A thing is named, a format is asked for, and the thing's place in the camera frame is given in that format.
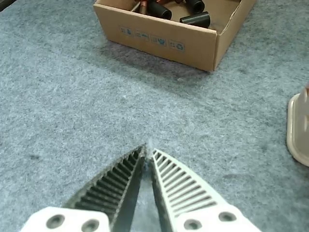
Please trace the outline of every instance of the mounting hole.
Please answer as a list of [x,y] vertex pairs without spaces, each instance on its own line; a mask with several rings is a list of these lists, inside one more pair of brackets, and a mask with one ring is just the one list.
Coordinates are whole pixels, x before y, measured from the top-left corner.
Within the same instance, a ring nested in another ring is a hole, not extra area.
[[58,214],[48,219],[46,226],[49,229],[55,229],[61,226],[63,222],[64,222],[64,216],[61,214]]
[[187,231],[196,231],[202,228],[202,224],[200,223],[200,221],[194,219],[189,219],[185,221],[183,226]]
[[82,231],[83,232],[94,232],[97,230],[98,225],[99,225],[98,220],[91,219],[83,224]]
[[222,212],[219,214],[220,221],[235,221],[237,218],[234,214],[229,212]]

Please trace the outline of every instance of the cardboard box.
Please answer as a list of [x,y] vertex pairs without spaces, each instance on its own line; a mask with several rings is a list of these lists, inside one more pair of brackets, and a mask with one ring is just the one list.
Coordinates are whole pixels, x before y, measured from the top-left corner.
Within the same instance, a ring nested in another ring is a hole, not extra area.
[[203,0],[209,29],[182,24],[185,3],[169,2],[172,19],[130,12],[134,0],[97,0],[95,12],[108,40],[158,57],[214,71],[256,0]]

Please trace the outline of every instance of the gray carpet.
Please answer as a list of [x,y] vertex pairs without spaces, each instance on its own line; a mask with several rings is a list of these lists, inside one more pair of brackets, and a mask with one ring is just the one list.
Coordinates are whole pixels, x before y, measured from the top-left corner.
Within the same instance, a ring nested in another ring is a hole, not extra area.
[[[108,42],[92,3],[0,13],[0,231],[149,140],[263,232],[307,231],[309,168],[285,137],[287,102],[308,81],[309,1],[259,0],[213,73]],[[142,188],[132,231],[156,231]]]

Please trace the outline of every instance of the black cylindrical part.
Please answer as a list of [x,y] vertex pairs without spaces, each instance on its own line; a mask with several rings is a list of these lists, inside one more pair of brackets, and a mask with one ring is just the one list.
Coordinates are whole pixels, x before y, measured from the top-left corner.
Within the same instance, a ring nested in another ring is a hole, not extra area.
[[151,16],[154,16],[157,18],[164,18],[168,20],[172,18],[172,11],[170,11],[165,6],[160,5],[154,0],[151,0],[148,2],[147,10]]
[[202,28],[209,28],[211,24],[211,17],[209,13],[206,11],[203,13],[183,17],[180,19],[180,22]]
[[203,0],[185,0],[191,13],[198,14],[202,13],[205,9]]

